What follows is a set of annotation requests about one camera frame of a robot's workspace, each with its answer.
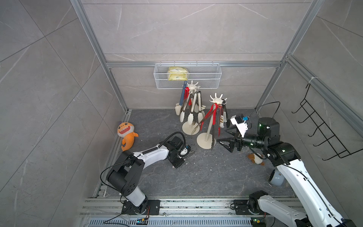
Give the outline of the cream tongs yellow dots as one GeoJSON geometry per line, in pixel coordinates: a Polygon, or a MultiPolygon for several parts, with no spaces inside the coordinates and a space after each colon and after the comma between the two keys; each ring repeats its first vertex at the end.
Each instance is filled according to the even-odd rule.
{"type": "Polygon", "coordinates": [[[219,117],[219,127],[224,128],[224,123],[225,123],[225,111],[224,111],[224,106],[221,105],[221,107],[220,107],[220,117],[219,117]]]}

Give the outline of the red silicone tip tongs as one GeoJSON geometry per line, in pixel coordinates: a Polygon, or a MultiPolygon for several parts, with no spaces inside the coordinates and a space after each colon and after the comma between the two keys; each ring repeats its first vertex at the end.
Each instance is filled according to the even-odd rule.
{"type": "Polygon", "coordinates": [[[209,112],[203,118],[202,122],[199,123],[200,129],[203,128],[204,122],[208,118],[211,118],[213,120],[212,125],[217,125],[217,128],[218,128],[218,136],[220,136],[220,133],[221,133],[221,129],[219,127],[220,107],[221,107],[221,104],[214,103],[212,105],[212,107],[210,108],[209,112]]]}

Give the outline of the wide cream handle tongs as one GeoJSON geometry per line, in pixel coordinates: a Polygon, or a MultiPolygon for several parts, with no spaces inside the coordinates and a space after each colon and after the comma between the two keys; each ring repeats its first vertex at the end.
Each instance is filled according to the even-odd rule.
{"type": "Polygon", "coordinates": [[[205,106],[202,104],[201,92],[198,92],[198,123],[201,123],[205,117],[204,113],[205,106]]]}

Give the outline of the black tip steel tongs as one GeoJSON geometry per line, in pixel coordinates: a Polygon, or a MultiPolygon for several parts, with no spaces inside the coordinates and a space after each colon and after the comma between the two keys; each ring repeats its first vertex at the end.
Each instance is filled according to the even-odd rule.
{"type": "Polygon", "coordinates": [[[223,103],[222,103],[222,106],[223,106],[223,117],[224,117],[224,123],[226,124],[226,127],[229,128],[230,127],[230,120],[228,118],[228,110],[227,110],[227,107],[226,107],[226,99],[223,99],[223,103]]]}

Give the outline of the blue handle cream tongs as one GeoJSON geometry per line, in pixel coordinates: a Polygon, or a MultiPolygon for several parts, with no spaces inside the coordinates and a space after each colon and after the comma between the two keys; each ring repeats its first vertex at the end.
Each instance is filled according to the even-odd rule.
{"type": "Polygon", "coordinates": [[[180,113],[181,113],[181,109],[182,109],[182,105],[183,105],[183,101],[184,101],[184,94],[185,94],[185,91],[186,91],[186,87],[187,87],[187,81],[184,81],[183,87],[182,87],[180,101],[175,106],[175,112],[176,112],[176,115],[177,116],[179,116],[180,113]]]}

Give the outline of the pink tip small tongs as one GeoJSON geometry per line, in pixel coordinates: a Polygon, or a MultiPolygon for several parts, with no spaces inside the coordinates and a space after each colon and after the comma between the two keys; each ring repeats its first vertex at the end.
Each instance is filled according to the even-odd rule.
{"type": "Polygon", "coordinates": [[[188,159],[194,154],[195,154],[195,151],[191,151],[187,156],[184,157],[184,159],[188,159]]]}

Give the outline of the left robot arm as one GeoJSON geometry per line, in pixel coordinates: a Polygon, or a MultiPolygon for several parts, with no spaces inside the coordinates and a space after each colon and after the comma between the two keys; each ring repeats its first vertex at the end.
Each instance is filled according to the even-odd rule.
{"type": "Polygon", "coordinates": [[[101,172],[100,180],[121,193],[135,213],[142,214],[150,206],[147,196],[138,187],[143,170],[166,159],[174,168],[179,168],[190,152],[191,147],[187,145],[184,134],[176,131],[147,150],[122,152],[115,164],[101,172]]]}

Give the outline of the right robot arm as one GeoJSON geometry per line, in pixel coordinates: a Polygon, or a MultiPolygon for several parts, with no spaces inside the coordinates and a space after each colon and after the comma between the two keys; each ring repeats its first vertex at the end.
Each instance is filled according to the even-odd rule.
{"type": "Polygon", "coordinates": [[[230,138],[219,139],[217,142],[230,152],[243,147],[260,149],[264,158],[270,160],[288,181],[304,212],[276,201],[265,191],[249,195],[248,211],[254,215],[270,214],[288,227],[354,227],[355,223],[343,218],[323,195],[296,149],[281,141],[279,123],[274,118],[262,117],[258,120],[257,133],[250,134],[248,120],[247,116],[232,116],[230,123],[236,132],[230,138]]]}

